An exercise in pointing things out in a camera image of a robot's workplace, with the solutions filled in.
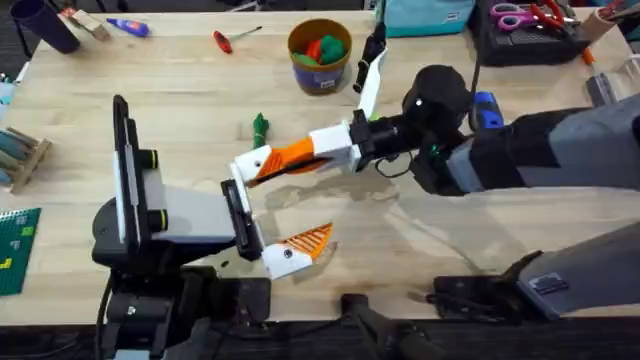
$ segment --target green object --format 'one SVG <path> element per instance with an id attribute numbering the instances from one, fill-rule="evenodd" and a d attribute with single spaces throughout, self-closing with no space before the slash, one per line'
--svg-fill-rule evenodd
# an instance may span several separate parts
<path id="1" fill-rule="evenodd" d="M 40 209 L 0 213 L 0 295 L 22 292 Z"/>
<path id="2" fill-rule="evenodd" d="M 258 113 L 256 119 L 253 120 L 253 148 L 257 149 L 266 144 L 267 130 L 269 130 L 269 120 Z"/>
<path id="3" fill-rule="evenodd" d="M 293 57 L 296 58 L 296 60 L 300 61 L 301 63 L 308 65 L 308 66 L 318 66 L 318 63 L 313 60 L 313 58 L 311 56 L 305 55 L 305 54 L 298 54 L 298 53 L 294 53 Z"/>
<path id="4" fill-rule="evenodd" d="M 322 57 L 320 59 L 320 63 L 322 65 L 333 64 L 334 62 L 342 59 L 346 54 L 342 41 L 331 35 L 325 35 L 322 38 L 320 50 L 322 50 Z"/>

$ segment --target wooden tabletop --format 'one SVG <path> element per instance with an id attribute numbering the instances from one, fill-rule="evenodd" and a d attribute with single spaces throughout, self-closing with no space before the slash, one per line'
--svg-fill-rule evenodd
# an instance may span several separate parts
<path id="1" fill-rule="evenodd" d="M 271 122 L 268 142 L 286 145 L 308 131 L 349 119 L 357 56 L 373 28 L 370 12 L 117 14 L 144 21 L 139 39 L 109 27 L 100 43 L 78 32 L 82 48 L 61 55 L 41 42 L 5 125 L 54 145 L 22 194 L 0 194 L 2 209 L 42 207 L 21 295 L 0 298 L 0 324 L 92 323 L 107 269 L 91 260 L 91 223 L 113 196 L 112 97 L 122 94 L 142 146 L 160 152 L 167 184 L 220 193 L 227 164 L 250 150 L 258 112 Z M 286 40 L 298 23 L 326 17 L 353 36 L 344 87 L 311 97 L 296 85 Z M 227 55 L 211 38 L 257 25 Z M 415 74 L 429 64 L 455 67 L 469 83 L 474 51 L 463 35 L 389 40 L 378 112 L 400 111 Z M 630 54 L 618 30 L 593 47 L 602 70 Z M 509 121 L 525 113 L 589 104 L 581 60 L 560 66 L 483 68 L 479 89 L 493 91 Z M 401 158 L 388 171 L 406 166 Z M 330 221 L 331 251 L 308 271 L 273 282 L 271 318 L 335 318 L 345 292 L 364 292 L 393 317 L 435 317 L 421 299 L 438 275 L 500 273 L 529 251 L 553 250 L 638 220 L 640 195 L 611 189 L 495 191 L 432 196 L 412 176 L 387 180 L 372 169 L 282 176 L 250 192 L 267 239 Z M 230 265 L 220 268 L 223 261 Z M 260 262 L 235 250 L 200 260 L 222 276 L 263 276 Z M 638 307 L 581 314 L 640 314 Z"/>

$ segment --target black mug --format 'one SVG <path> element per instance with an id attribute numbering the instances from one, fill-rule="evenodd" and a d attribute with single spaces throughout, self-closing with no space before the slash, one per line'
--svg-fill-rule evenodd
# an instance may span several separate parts
<path id="1" fill-rule="evenodd" d="M 63 54 L 74 52 L 80 47 L 80 41 L 44 0 L 19 0 L 11 7 L 11 16 L 16 24 L 26 26 Z"/>

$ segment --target wooden rack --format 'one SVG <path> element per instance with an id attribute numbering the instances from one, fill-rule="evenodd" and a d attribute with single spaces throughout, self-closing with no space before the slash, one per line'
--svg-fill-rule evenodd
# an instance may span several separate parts
<path id="1" fill-rule="evenodd" d="M 14 145 L 24 151 L 26 155 L 24 159 L 19 160 L 0 148 L 0 169 L 9 175 L 11 180 L 9 184 L 1 184 L 0 186 L 6 186 L 9 192 L 16 193 L 29 182 L 31 175 L 51 146 L 51 142 L 47 139 L 38 141 L 11 127 L 0 130 L 0 136 L 11 138 Z"/>

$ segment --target green lego baseplate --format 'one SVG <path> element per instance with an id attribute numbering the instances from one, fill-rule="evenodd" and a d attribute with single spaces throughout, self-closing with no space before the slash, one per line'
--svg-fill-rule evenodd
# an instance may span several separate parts
<path id="1" fill-rule="evenodd" d="M 40 210 L 0 213 L 0 295 L 22 292 Z"/>

